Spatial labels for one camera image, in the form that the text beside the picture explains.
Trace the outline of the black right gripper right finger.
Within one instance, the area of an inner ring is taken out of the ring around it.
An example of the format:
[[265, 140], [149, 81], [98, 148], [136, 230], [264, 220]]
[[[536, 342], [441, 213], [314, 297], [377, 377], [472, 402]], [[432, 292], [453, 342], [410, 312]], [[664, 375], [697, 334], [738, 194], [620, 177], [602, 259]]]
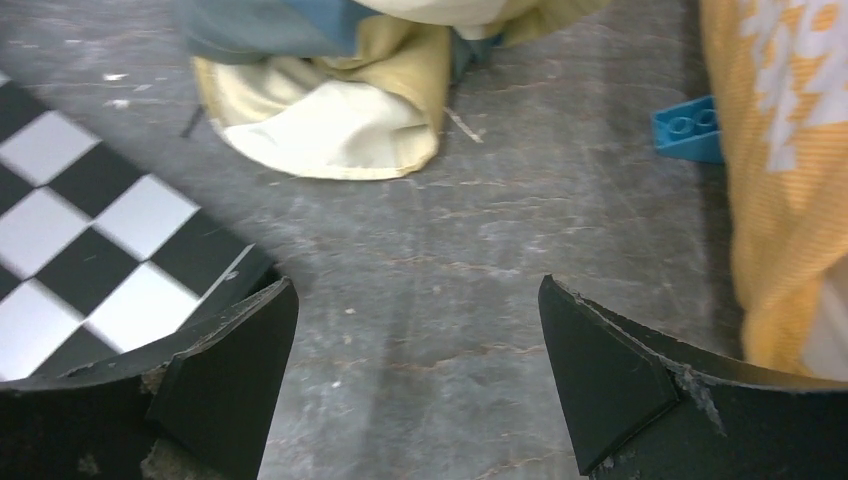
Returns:
[[847, 386], [728, 358], [546, 276], [544, 341], [581, 474], [843, 479]]

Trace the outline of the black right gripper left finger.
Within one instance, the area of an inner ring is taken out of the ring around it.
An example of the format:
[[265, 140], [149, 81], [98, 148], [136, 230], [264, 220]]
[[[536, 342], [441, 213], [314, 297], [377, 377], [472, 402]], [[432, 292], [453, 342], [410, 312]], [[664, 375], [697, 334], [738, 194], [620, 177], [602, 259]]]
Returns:
[[2, 477], [256, 478], [298, 312], [283, 278], [139, 349], [4, 382]]

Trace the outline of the blue beige checkered pillowcase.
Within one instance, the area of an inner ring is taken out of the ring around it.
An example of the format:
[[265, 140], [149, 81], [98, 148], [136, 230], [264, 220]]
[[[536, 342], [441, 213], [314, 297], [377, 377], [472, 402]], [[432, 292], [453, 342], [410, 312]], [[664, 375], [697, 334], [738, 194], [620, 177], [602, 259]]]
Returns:
[[235, 151], [286, 174], [400, 178], [440, 146], [451, 86], [501, 46], [602, 8], [539, 0], [182, 0], [199, 99]]

